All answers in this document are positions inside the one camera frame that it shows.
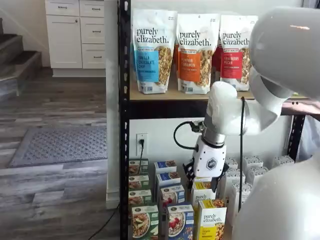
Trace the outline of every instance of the wooden floor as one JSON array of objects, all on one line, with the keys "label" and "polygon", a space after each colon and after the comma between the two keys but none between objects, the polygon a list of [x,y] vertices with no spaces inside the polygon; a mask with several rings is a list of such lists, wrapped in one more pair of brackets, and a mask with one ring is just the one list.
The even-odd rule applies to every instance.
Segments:
[{"label": "wooden floor", "polygon": [[[106,124],[103,78],[52,78],[0,102],[0,240],[86,240],[106,210],[107,161],[6,168],[29,127]],[[118,239],[119,216],[96,236]]]}]

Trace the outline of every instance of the robot logo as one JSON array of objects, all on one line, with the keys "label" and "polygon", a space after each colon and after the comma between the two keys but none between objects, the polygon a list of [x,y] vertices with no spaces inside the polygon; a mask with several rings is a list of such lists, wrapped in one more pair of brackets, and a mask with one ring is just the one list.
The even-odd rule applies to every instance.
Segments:
[{"label": "robot logo", "polygon": [[214,158],[211,158],[206,162],[206,168],[209,170],[214,169],[216,166],[217,166],[217,161]]}]

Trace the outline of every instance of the metal shelf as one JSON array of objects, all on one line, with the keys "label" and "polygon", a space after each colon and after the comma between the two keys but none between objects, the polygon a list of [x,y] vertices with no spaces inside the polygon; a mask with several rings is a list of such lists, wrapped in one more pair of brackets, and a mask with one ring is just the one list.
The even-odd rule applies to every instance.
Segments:
[{"label": "metal shelf", "polygon": [[[169,119],[204,117],[208,96],[190,95],[178,91],[171,80],[165,94],[145,95],[137,83],[130,81],[131,0],[118,0],[118,66],[119,66],[119,164],[120,164],[120,239],[128,239],[128,177],[130,119]],[[239,92],[248,101],[250,92]],[[301,96],[293,96],[282,106],[282,115],[295,115],[288,143],[288,154],[296,158],[305,115],[320,119],[320,104]]]},{"label": "metal shelf", "polygon": [[[238,92],[238,98],[254,100],[249,91]],[[201,118],[205,116],[208,95],[178,91],[177,80],[169,81],[165,94],[143,94],[135,81],[130,82],[130,119]],[[293,95],[282,105],[281,115],[318,115],[320,105],[303,96]]]}]

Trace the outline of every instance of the electrical outlet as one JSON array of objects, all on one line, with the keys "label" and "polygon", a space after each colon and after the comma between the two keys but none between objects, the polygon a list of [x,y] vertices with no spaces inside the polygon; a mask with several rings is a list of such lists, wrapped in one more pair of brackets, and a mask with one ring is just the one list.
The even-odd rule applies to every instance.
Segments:
[{"label": "electrical outlet", "polygon": [[143,158],[148,154],[148,134],[147,133],[136,134],[136,156],[139,158],[141,156],[141,151],[142,151],[142,145],[139,143],[141,139],[144,140],[143,153],[142,153],[142,158]]}]

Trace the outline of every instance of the white cabinet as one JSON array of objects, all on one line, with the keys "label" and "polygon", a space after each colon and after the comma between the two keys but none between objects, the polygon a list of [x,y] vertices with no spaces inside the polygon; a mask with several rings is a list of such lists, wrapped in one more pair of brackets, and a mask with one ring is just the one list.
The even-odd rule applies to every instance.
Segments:
[{"label": "white cabinet", "polygon": [[79,0],[45,0],[47,15],[79,16]]},{"label": "white cabinet", "polygon": [[81,41],[83,44],[105,43],[105,19],[81,17]]},{"label": "white cabinet", "polygon": [[104,69],[106,56],[104,44],[82,44],[84,69]]},{"label": "white cabinet", "polygon": [[51,68],[82,68],[80,18],[46,16]]},{"label": "white cabinet", "polygon": [[80,0],[80,15],[82,17],[103,18],[105,3],[98,0]]}]

